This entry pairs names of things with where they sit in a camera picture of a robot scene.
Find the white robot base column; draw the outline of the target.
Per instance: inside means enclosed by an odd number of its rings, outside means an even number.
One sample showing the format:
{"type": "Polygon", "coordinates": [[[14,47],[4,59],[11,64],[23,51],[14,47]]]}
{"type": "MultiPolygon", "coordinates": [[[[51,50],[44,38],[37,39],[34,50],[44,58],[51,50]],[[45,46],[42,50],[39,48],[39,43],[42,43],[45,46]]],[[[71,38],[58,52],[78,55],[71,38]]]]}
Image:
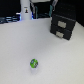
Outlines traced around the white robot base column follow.
{"type": "Polygon", "coordinates": [[[32,14],[30,9],[30,1],[29,0],[20,0],[21,2],[21,19],[22,20],[31,20],[32,14]]]}

